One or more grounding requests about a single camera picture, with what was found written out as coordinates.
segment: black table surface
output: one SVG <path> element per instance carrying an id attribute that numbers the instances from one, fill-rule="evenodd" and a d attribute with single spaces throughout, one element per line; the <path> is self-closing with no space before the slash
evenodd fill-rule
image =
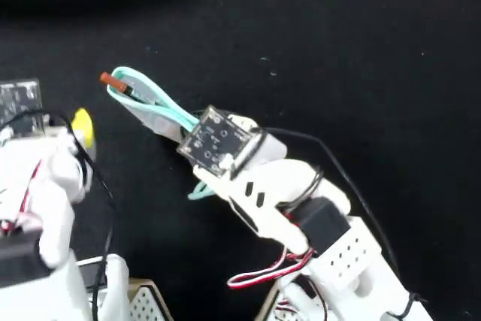
<path id="1" fill-rule="evenodd" d="M 404 285 L 435 319 L 471 320 L 481 317 L 480 23 L 480 0 L 0 0 L 0 79 L 38 77 L 44 106 L 92 114 L 118 204 L 114 250 L 131 276 L 157 283 L 176 319 L 252 319 L 267 286 L 225 281 L 280 248 L 218 198 L 186 199 L 187 161 L 98 83 L 117 65 L 187 110 L 214 104 L 322 137 L 384 226 Z M 320 150 L 286 143 L 346 187 Z M 108 214 L 95 185 L 76 207 L 79 258 L 101 252 Z"/>

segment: black circuit board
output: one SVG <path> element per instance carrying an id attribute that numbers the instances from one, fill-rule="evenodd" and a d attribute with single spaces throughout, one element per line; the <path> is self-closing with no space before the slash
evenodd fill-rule
<path id="1" fill-rule="evenodd" d="M 41 108 L 40 84 L 36 79 L 0 82 L 0 126 L 23 111 Z M 41 117 L 26 117 L 11 125 L 15 136 L 42 130 Z"/>
<path id="2" fill-rule="evenodd" d="M 194 165 L 221 177 L 228 170 L 220 165 L 223 159 L 227 155 L 236 159 L 251 139 L 249 132 L 210 106 L 202 114 L 198 125 L 177 148 L 177 152 Z"/>

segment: wire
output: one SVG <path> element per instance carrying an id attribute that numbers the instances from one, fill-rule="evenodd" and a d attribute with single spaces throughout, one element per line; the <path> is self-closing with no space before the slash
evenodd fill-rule
<path id="1" fill-rule="evenodd" d="M 328 306 L 325 303 L 325 299 L 322 297 L 321 290 L 317 287 L 316 283 L 310 277 L 307 277 L 307 282 L 309 282 L 317 297 L 319 297 L 319 300 L 321 300 L 322 308 L 324 309 L 324 321 L 328 321 Z"/>
<path id="2" fill-rule="evenodd" d="M 329 149 L 329 147 L 322 141 L 320 138 L 314 137 L 313 135 L 307 135 L 302 132 L 296 132 L 296 131 L 289 131 L 288 129 L 281 129 L 281 128 L 264 128 L 265 131 L 273 134 L 278 134 L 278 135 L 287 135 L 289 137 L 295 137 L 295 138 L 300 138 L 304 139 L 306 141 L 312 141 L 317 143 L 318 145 L 321 146 L 321 148 L 324 150 L 325 154 L 329 157 L 331 162 L 334 164 L 336 167 L 337 171 L 340 173 L 340 175 L 344 178 L 346 183 L 349 185 L 350 189 L 352 192 L 355 194 L 356 198 L 359 200 L 359 203 L 361 204 L 362 208 L 364 209 L 365 213 L 368 215 L 371 223 L 373 224 L 374 228 L 377 231 L 378 237 L 381 240 L 381 243 L 384 246 L 384 250 L 386 251 L 386 254 L 388 256 L 389 263 L 391 265 L 392 270 L 396 274 L 398 278 L 399 277 L 399 268 L 398 268 L 398 262 L 396 260 L 394 251 L 391 247 L 391 244 L 389 243 L 389 239 L 387 238 L 386 234 L 383 231 L 383 228 L 381 227 L 380 223 L 377 221 L 376 217 L 374 216 L 371 208 L 369 207 L 368 203 L 365 201 L 364 197 L 362 196 L 361 192 L 359 191 L 358 187 L 356 184 L 351 180 L 350 176 L 346 173 L 344 170 L 343 166 L 339 163 L 337 160 L 336 156 L 332 153 L 332 151 Z"/>
<path id="3" fill-rule="evenodd" d="M 244 274 L 233 276 L 227 281 L 227 285 L 231 289 L 243 289 L 245 287 L 253 286 L 265 281 L 275 280 L 279 277 L 286 276 L 287 274 L 291 274 L 292 272 L 296 272 L 302 269 L 309 262 L 313 254 L 314 254 L 314 249 L 310 248 L 304 254 L 304 257 L 300 262 L 285 268 L 278 269 L 286 258 L 286 249 L 284 248 L 283 254 L 279 259 L 279 261 L 277 261 L 270 268 L 266 268 L 265 270 L 260 270 L 255 272 L 247 272 Z"/>
<path id="4" fill-rule="evenodd" d="M 115 203 L 113 201 L 113 194 L 109 190 L 107 184 L 105 183 L 104 178 L 102 177 L 98 167 L 95 165 L 92 158 L 90 158 L 89 154 L 85 151 L 82 144 L 80 144 L 77 137 L 75 137 L 74 130 L 72 129 L 70 121 L 64 115 L 61 115 L 55 111 L 47 111 L 43 109 L 33 109 L 29 111 L 23 111 L 22 113 L 19 113 L 13 118 L 11 118 L 10 120 L 8 120 L 6 123 L 3 123 L 0 126 L 0 132 L 3 129 L 5 129 L 7 126 L 17 122 L 18 120 L 21 120 L 25 117 L 33 117 L 38 115 L 49 116 L 50 118 L 58 118 L 61 121 L 63 121 L 67 129 L 67 132 L 74 139 L 74 144 L 75 144 L 75 147 L 77 148 L 77 151 L 80 157 L 90 166 L 90 168 L 92 169 L 92 173 L 97 177 L 97 180 L 100 182 L 100 184 L 102 185 L 102 188 L 107 194 L 107 203 L 112 211 L 112 221 L 110 223 L 110 228 L 107 234 L 107 238 L 105 239 L 104 252 L 102 254 L 101 263 L 100 263 L 100 266 L 98 267 L 97 274 L 95 276 L 95 283 L 92 291 L 92 318 L 93 318 L 93 321 L 98 321 L 98 291 L 100 288 L 101 277 L 105 273 L 105 268 L 107 264 L 107 255 L 110 252 L 110 247 L 113 239 L 113 215 L 116 212 Z"/>
<path id="5" fill-rule="evenodd" d="M 284 213 L 289 213 L 291 210 L 299 206 L 303 200 L 311 197 L 311 195 L 316 191 L 317 187 L 322 181 L 323 173 L 320 167 L 316 167 L 316 173 L 314 174 L 314 178 L 312 182 L 307 186 L 307 188 L 296 198 L 294 201 L 291 202 L 280 202 L 277 207 L 281 209 Z"/>
<path id="6" fill-rule="evenodd" d="M 112 77 L 122 80 L 124 77 L 135 79 L 143 88 L 147 88 L 154 97 L 157 104 L 144 104 L 135 101 L 126 95 L 118 92 L 112 86 L 107 86 L 107 93 L 131 111 L 134 111 L 142 121 L 155 124 L 153 116 L 164 117 L 173 123 L 178 124 L 182 129 L 191 132 L 198 123 L 198 118 L 185 111 L 179 106 L 161 87 L 149 79 L 145 74 L 129 67 L 117 67 L 112 72 Z M 188 199 L 195 200 L 213 195 L 214 192 L 205 186 L 205 183 L 198 183 L 193 192 L 187 195 Z"/>

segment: white robotic arm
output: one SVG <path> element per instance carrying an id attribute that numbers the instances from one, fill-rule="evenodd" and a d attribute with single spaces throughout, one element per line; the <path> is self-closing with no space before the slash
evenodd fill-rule
<path id="1" fill-rule="evenodd" d="M 279 154 L 279 159 L 271 162 L 253 164 L 251 160 L 249 167 L 236 168 L 245 164 L 246 157 L 253 157 L 252 153 L 262 158 L 259 132 L 246 136 L 242 131 L 249 129 L 243 129 L 241 123 L 233 126 L 222 114 L 208 108 L 179 146 L 179 152 L 194 163 L 194 174 L 228 201 L 259 237 L 280 242 L 294 253 L 291 259 L 303 262 L 302 268 L 290 268 L 294 273 L 277 273 L 280 293 L 272 304 L 274 309 L 291 308 L 296 319 L 302 320 L 319 320 L 324 312 L 329 321 L 389 321 L 398 319 L 396 315 L 405 321 L 431 320 L 420 302 L 411 301 L 410 293 L 383 258 L 381 246 L 363 220 L 349 215 L 351 204 L 344 192 L 313 167 L 282 159 Z M 226 144 L 211 141 L 220 139 L 221 134 L 227 134 Z M 241 137 L 229 138 L 230 134 Z M 213 154 L 218 163 L 212 163 Z M 307 297 L 292 283 L 299 274 L 309 277 L 322 302 Z M 259 320 L 274 319 L 272 307 L 267 309 Z"/>
<path id="2" fill-rule="evenodd" d="M 80 110 L 75 138 L 95 157 L 90 118 Z M 65 127 L 47 127 L 38 136 L 6 138 L 0 147 L 0 309 L 9 319 L 90 321 L 89 297 L 70 250 L 73 203 L 82 201 L 92 169 L 79 156 Z M 107 258 L 108 285 L 98 319 L 129 319 L 129 272 L 116 255 Z M 27 307 L 19 307 L 28 300 Z"/>

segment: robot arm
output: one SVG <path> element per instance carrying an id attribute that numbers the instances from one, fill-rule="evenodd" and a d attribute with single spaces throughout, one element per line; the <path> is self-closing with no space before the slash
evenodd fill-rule
<path id="1" fill-rule="evenodd" d="M 272 238 L 297 255 L 315 250 L 297 274 L 309 277 L 326 309 L 324 302 L 318 305 L 292 283 L 296 274 L 279 273 L 280 293 L 295 307 L 298 319 L 318 320 L 321 310 L 329 320 L 389 321 L 396 319 L 393 315 L 405 321 L 431 320 L 421 303 L 410 301 L 363 220 L 349 215 L 351 204 L 344 192 L 306 162 L 280 156 L 253 164 L 252 153 L 262 157 L 261 137 L 258 132 L 244 136 L 242 131 L 248 129 L 229 124 L 208 108 L 178 151 L 194 164 L 194 174 L 228 201 L 259 237 Z M 230 134 L 242 137 L 225 144 L 209 141 Z M 219 161 L 213 163 L 214 157 Z M 250 157 L 250 166 L 239 169 Z"/>
<path id="2" fill-rule="evenodd" d="M 86 147 L 89 130 L 78 125 L 84 112 L 79 111 L 74 125 L 76 137 Z M 10 139 L 0 148 L 3 165 L 17 164 L 3 167 L 2 180 L 7 180 L 0 208 L 0 218 L 7 225 L 4 231 L 41 230 L 38 252 L 50 269 L 68 259 L 74 222 L 71 205 L 84 198 L 92 180 L 92 170 L 77 154 L 73 136 L 62 127 L 47 129 L 41 137 Z"/>

